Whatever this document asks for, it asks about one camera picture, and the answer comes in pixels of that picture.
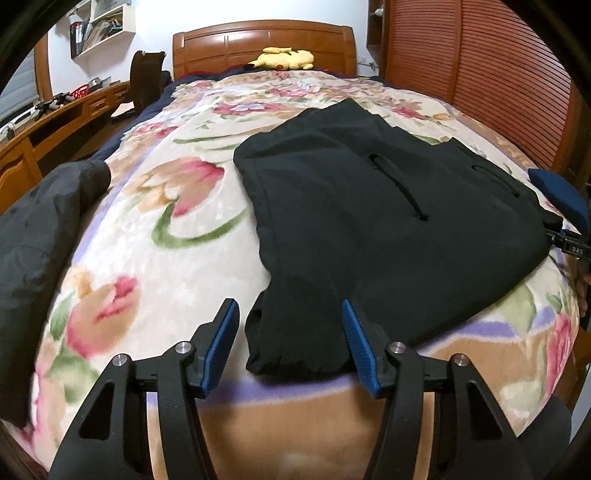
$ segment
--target wooden headboard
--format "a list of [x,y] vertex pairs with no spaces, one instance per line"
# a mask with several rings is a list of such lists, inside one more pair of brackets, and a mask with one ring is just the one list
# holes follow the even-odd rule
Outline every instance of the wooden headboard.
[[266,47],[293,47],[314,54],[314,66],[355,75],[353,29],[299,20],[254,20],[180,32],[173,36],[174,77],[222,72],[256,58]]

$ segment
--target drawer handle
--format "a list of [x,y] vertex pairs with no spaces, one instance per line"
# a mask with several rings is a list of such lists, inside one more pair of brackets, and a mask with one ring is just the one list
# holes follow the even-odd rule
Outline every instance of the drawer handle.
[[103,105],[106,103],[106,101],[107,101],[107,100],[106,100],[105,98],[103,98],[102,100],[99,100],[98,102],[92,103],[90,106],[91,106],[93,109],[97,110],[97,109],[99,109],[100,107],[102,107],[102,106],[103,106]]

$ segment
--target black jacket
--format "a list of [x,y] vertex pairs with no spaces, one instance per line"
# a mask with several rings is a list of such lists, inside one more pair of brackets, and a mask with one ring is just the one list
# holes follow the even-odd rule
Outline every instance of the black jacket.
[[246,323],[247,368],[289,379],[352,367],[354,298],[392,340],[434,338],[548,254],[535,193],[456,140],[430,146],[353,100],[236,149],[271,282]]
[[104,162],[68,163],[0,216],[0,418],[18,427],[29,419],[35,354],[80,217],[110,182]]

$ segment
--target pikachu plush toy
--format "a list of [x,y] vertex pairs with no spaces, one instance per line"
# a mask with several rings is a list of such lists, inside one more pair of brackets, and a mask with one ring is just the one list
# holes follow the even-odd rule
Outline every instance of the pikachu plush toy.
[[313,63],[314,56],[307,50],[268,47],[249,65],[277,70],[310,70],[314,67]]

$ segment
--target bed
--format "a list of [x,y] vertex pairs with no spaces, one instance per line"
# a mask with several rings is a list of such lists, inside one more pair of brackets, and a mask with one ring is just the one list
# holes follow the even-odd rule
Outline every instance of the bed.
[[[203,73],[252,60],[271,44],[311,50],[317,70]],[[161,354],[211,320],[225,297],[237,299],[244,322],[269,280],[232,162],[234,149],[250,135],[305,108],[354,98],[430,144],[456,137],[556,210],[529,183],[525,170],[533,164],[524,155],[515,158],[509,141],[443,101],[348,78],[355,58],[349,27],[314,22],[240,22],[174,36],[177,80],[139,123],[97,154],[110,166],[112,182],[86,218],[48,313],[31,424],[23,430],[3,425],[0,450],[12,455],[21,478],[46,477],[77,408],[116,353],[134,359]],[[565,227],[573,229],[566,221]],[[520,434],[556,389],[570,358],[579,322],[572,284],[569,259],[552,250],[499,303],[420,352],[441,359],[466,353]],[[245,370],[247,357],[240,331],[220,387],[200,405],[219,478],[361,478],[383,403],[352,374],[309,384],[263,383]],[[166,474],[154,395],[148,403],[152,464],[160,480]],[[425,412],[416,480],[426,478],[428,468],[429,395]]]

